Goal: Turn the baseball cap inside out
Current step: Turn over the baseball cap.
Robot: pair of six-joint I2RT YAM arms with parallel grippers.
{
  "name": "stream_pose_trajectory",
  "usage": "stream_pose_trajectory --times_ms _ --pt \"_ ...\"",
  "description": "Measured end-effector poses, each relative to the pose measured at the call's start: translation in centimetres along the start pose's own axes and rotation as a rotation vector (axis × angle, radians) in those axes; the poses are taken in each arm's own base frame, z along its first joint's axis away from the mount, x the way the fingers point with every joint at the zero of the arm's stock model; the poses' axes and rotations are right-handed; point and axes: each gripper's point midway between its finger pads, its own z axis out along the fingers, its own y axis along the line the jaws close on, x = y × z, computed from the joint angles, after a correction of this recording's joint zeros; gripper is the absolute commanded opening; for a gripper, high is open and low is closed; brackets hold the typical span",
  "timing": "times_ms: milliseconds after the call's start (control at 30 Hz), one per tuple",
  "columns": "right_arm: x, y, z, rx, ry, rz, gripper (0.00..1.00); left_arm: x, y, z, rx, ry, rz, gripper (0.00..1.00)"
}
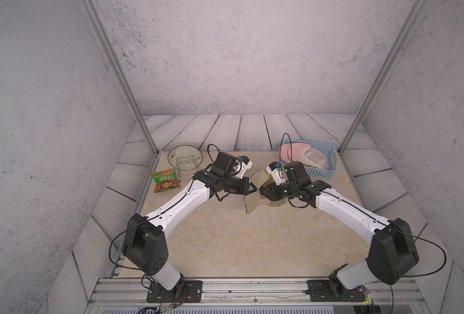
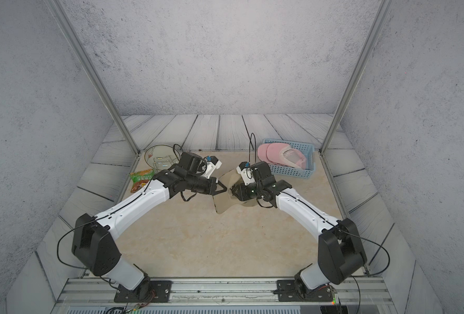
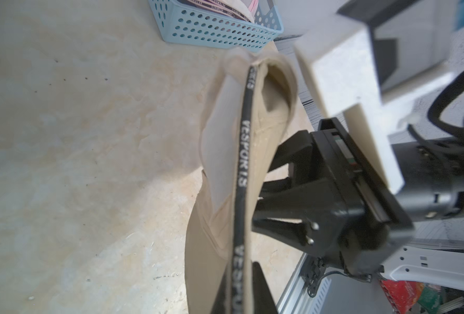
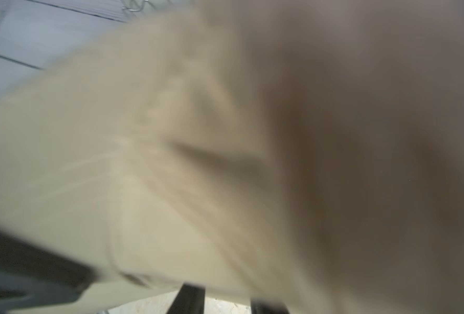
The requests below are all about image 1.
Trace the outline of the beige baseball cap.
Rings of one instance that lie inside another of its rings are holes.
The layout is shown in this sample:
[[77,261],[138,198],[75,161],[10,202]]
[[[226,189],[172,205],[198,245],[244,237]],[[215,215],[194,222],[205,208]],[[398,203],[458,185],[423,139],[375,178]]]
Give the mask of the beige baseball cap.
[[272,177],[267,173],[266,169],[260,170],[256,172],[254,175],[252,175],[250,178],[250,183],[257,187],[257,192],[244,197],[247,214],[252,213],[254,209],[262,205],[265,205],[271,208],[277,208],[277,207],[287,204],[286,199],[278,200],[278,201],[270,201],[266,197],[263,197],[262,195],[260,195],[259,189],[261,187],[265,187],[270,184],[273,184],[274,188],[278,186],[272,180]]

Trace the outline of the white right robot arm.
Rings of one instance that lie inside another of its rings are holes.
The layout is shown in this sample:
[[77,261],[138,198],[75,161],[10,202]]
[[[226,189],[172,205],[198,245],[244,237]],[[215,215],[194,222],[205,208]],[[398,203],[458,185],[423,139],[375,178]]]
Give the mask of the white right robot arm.
[[420,260],[414,237],[406,221],[394,221],[357,205],[322,180],[312,181],[300,162],[266,167],[270,179],[259,192],[271,202],[297,199],[319,209],[351,228],[369,245],[365,259],[345,264],[329,276],[329,290],[340,296],[360,286],[382,282],[395,284]]

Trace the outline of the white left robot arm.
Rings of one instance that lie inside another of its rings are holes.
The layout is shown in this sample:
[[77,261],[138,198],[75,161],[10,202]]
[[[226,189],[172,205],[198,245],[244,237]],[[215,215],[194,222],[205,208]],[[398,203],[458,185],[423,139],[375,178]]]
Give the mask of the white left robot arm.
[[184,277],[169,263],[167,238],[194,209],[219,192],[227,196],[255,192],[256,187],[244,175],[252,165],[247,156],[219,152],[213,163],[196,172],[165,205],[145,216],[136,214],[130,218],[122,255],[167,292],[178,294]]

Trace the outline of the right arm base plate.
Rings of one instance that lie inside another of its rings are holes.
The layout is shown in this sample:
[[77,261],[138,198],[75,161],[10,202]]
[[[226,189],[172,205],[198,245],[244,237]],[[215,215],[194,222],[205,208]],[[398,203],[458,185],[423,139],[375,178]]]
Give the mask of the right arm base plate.
[[352,290],[346,289],[335,281],[313,279],[307,281],[308,288],[305,290],[311,302],[361,302],[366,304],[368,296],[363,287]]

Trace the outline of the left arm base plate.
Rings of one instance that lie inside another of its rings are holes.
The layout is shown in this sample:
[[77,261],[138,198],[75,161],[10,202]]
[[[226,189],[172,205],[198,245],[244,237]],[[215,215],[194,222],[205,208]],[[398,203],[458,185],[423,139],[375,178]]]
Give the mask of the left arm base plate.
[[157,282],[150,284],[146,301],[154,303],[199,303],[203,292],[203,282],[180,280],[172,290],[167,290]]

